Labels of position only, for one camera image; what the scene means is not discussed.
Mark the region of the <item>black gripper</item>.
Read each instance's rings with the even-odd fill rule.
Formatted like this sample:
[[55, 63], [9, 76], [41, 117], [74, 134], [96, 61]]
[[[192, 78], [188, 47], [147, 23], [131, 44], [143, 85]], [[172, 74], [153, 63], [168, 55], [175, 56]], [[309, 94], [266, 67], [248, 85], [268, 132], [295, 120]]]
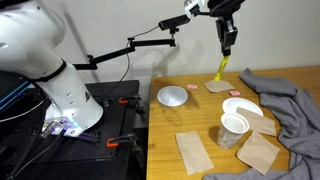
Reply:
[[231, 46], [235, 44], [238, 29], [234, 26], [233, 18], [223, 18], [220, 16], [216, 21], [218, 37], [221, 43], [223, 56], [231, 55]]

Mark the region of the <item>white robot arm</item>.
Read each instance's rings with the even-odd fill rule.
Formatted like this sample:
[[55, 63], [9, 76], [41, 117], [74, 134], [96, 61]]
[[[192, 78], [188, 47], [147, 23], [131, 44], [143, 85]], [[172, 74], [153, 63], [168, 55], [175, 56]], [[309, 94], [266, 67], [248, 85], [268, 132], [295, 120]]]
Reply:
[[101, 62], [133, 52], [137, 46], [175, 44], [174, 38], [128, 39], [122, 50], [98, 56], [87, 64], [70, 64], [55, 52], [65, 36], [63, 20], [41, 0], [0, 0], [0, 70], [17, 73], [39, 86], [51, 100], [42, 135], [78, 137], [103, 116], [79, 76]]

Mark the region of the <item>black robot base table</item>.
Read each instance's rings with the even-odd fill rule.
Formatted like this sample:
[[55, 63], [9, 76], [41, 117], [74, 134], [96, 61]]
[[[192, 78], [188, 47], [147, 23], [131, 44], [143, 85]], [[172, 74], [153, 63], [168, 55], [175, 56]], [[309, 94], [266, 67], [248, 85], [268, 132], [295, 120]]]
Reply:
[[103, 108], [102, 118], [78, 137], [41, 138], [41, 98], [31, 92], [19, 102], [24, 117], [0, 124], [0, 180], [126, 180], [131, 147], [121, 143], [107, 148], [109, 138], [133, 131], [138, 101], [119, 104], [122, 97], [138, 95], [140, 82], [95, 83], [88, 86]]

